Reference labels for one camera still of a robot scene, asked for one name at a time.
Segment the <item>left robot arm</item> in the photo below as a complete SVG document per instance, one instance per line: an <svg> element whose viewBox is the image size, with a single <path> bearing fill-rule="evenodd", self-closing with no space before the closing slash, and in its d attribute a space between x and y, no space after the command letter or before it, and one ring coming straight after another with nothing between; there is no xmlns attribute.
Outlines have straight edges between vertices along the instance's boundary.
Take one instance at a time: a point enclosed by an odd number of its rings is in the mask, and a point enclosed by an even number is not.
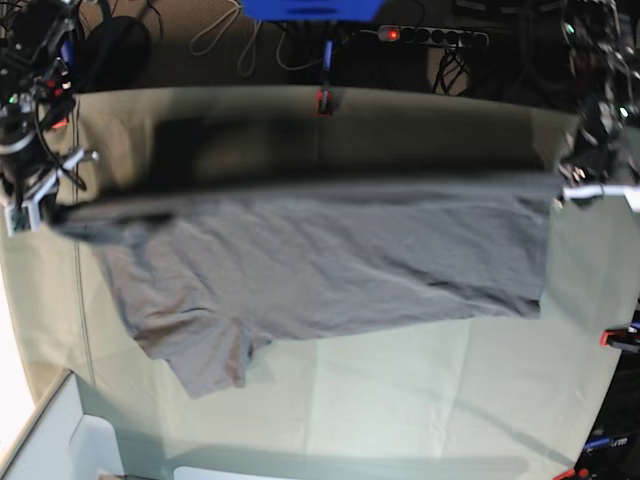
<svg viewBox="0 0 640 480"><path fill-rule="evenodd" d="M585 88L556 170L556 206L585 207L639 195L639 152L628 127L639 120L639 52L627 1L564 1L561 26L575 80Z"/></svg>

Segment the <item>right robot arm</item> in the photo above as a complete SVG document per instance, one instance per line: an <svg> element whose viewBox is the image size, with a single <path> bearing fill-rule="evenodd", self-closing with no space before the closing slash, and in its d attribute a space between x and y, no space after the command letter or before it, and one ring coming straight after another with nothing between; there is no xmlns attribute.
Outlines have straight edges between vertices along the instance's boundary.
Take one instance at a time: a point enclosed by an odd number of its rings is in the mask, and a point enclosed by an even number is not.
<svg viewBox="0 0 640 480"><path fill-rule="evenodd" d="M77 96L92 69L74 71L82 39L78 1L1 4L1 212L9 236L38 230L56 209L62 179L79 190L79 145L55 151L46 135L77 120Z"/></svg>

